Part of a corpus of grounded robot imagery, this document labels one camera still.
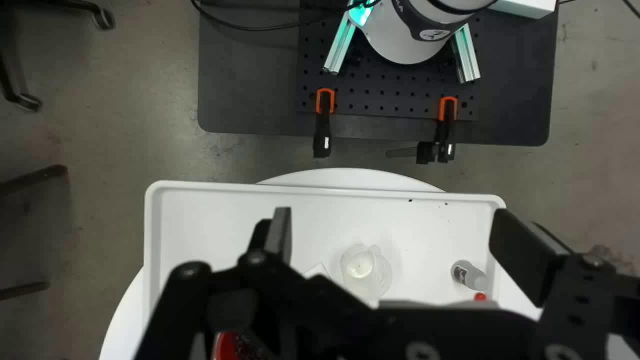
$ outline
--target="gray floor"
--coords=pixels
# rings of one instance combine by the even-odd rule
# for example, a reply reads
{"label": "gray floor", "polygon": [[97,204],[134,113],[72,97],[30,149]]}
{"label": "gray floor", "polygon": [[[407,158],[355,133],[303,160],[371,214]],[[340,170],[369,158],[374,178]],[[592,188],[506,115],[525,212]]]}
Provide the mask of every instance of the gray floor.
{"label": "gray floor", "polygon": [[452,192],[490,192],[637,274],[640,20],[622,3],[562,9],[552,137],[544,149],[461,146],[449,167],[386,160],[399,144],[338,143],[327,162],[305,138],[205,134],[196,124],[198,19],[188,3],[104,0],[115,33],[87,19],[20,12],[28,115],[0,103],[0,178],[62,162],[67,182],[1,204],[0,287],[47,278],[47,293],[0,305],[0,358],[96,358],[117,298],[141,264],[141,197],[159,178],[255,182],[359,167]]}

